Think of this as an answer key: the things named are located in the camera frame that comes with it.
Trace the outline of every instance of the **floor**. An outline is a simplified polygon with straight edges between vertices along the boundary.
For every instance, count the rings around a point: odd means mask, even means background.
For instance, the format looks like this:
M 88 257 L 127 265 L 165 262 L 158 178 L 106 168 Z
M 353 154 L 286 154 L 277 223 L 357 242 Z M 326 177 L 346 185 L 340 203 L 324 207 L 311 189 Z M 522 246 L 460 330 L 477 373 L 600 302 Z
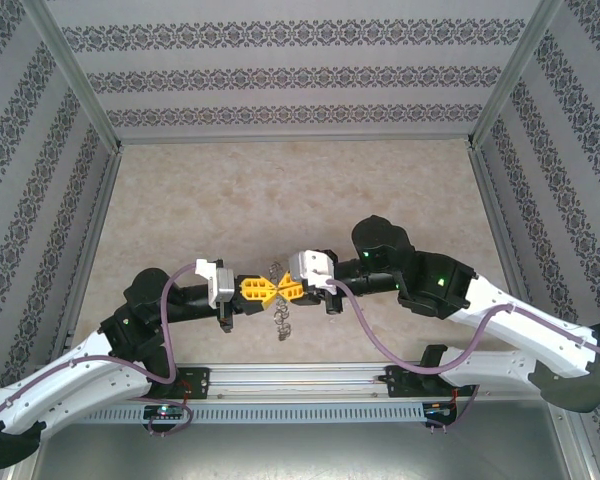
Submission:
M 304 249 L 355 256 L 351 229 L 376 214 L 403 226 L 417 249 L 451 255 L 500 287 L 504 276 L 462 140 L 215 143 L 129 146 L 116 181 L 74 344 L 123 302 L 136 273 L 173 273 L 196 258 L 223 258 L 236 274 L 267 275 Z M 195 275 L 181 285 L 202 283 Z M 464 347 L 473 329 L 419 317 L 395 293 L 364 297 L 374 332 L 418 360 L 426 345 Z M 292 334 L 278 341 L 273 309 L 172 326 L 176 360 L 203 363 L 382 361 L 351 308 L 290 306 Z M 486 338 L 482 348 L 508 348 Z
M 544 402 L 478 402 L 448 435 L 419 423 L 70 425 L 34 480 L 567 480 Z

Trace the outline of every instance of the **enclosure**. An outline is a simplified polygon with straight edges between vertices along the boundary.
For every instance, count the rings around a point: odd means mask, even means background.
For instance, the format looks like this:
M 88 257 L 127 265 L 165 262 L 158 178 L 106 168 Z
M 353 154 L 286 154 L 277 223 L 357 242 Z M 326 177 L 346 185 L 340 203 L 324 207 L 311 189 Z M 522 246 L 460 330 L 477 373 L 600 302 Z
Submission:
M 0 386 L 96 330 L 144 268 L 348 259 L 373 214 L 539 309 L 600 323 L 600 0 L 0 0 Z M 473 335 L 394 293 L 363 300 L 407 360 Z M 289 311 L 284 341 L 271 310 L 228 335 L 174 324 L 176 360 L 386 364 L 350 309 Z M 491 393 L 440 437 L 199 425 L 156 446 L 135 426 L 74 425 L 0 475 L 600 479 L 600 407 Z

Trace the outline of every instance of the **small metal object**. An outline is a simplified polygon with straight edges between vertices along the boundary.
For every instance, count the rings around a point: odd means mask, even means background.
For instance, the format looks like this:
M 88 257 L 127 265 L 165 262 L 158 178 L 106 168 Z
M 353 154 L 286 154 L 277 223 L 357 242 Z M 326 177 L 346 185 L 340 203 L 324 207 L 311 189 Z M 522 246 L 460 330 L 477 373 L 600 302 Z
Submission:
M 233 270 L 231 268 L 218 268 L 218 296 L 216 302 L 225 303 L 231 300 L 235 293 Z
M 273 262 L 269 267 L 269 280 L 274 285 L 278 285 L 282 280 L 284 272 L 280 262 Z M 280 295 L 276 297 L 276 310 L 273 314 L 273 321 L 278 326 L 278 340 L 284 342 L 291 335 L 291 324 L 287 322 L 289 318 L 289 307 L 287 302 Z

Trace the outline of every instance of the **yellow plastic part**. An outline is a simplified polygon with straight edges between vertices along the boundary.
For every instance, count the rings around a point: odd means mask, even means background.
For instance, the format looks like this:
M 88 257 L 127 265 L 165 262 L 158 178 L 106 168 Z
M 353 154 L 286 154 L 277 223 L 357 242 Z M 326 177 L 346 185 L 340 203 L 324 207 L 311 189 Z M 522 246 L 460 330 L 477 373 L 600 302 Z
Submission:
M 240 293 L 252 302 L 262 302 L 266 310 L 276 298 L 276 287 L 264 277 L 245 278 L 240 283 Z
M 276 286 L 264 277 L 253 277 L 242 280 L 240 288 L 275 290 Z
M 304 295 L 304 289 L 302 284 L 291 280 L 291 273 L 287 272 L 278 283 L 278 295 L 284 298 L 287 302 L 295 300 L 296 298 L 302 298 Z
M 304 289 L 301 283 L 291 280 L 291 274 L 287 272 L 277 287 L 264 277 L 245 278 L 240 283 L 240 293 L 249 301 L 262 302 L 262 307 L 266 310 L 271 306 L 276 295 L 290 302 L 302 298 Z

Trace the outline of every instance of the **marble surface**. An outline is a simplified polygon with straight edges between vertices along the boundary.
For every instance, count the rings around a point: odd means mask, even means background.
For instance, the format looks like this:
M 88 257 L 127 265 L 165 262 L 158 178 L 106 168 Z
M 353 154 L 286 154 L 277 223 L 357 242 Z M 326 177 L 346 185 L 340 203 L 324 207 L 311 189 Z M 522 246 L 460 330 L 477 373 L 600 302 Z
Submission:
M 351 229 L 381 215 L 416 248 L 451 255 L 504 287 L 487 218 L 462 140 L 215 143 L 124 150 L 74 344 L 123 302 L 140 270 L 173 273 L 196 258 L 223 258 L 236 274 L 266 275 L 304 249 L 355 256 Z M 202 283 L 185 275 L 180 285 Z M 473 329 L 401 308 L 395 293 L 363 297 L 373 331 L 418 360 L 427 344 L 464 347 Z M 273 308 L 174 324 L 176 360 L 203 363 L 383 361 L 345 301 L 345 312 L 290 306 L 280 342 Z M 485 338 L 482 348 L 509 348 Z

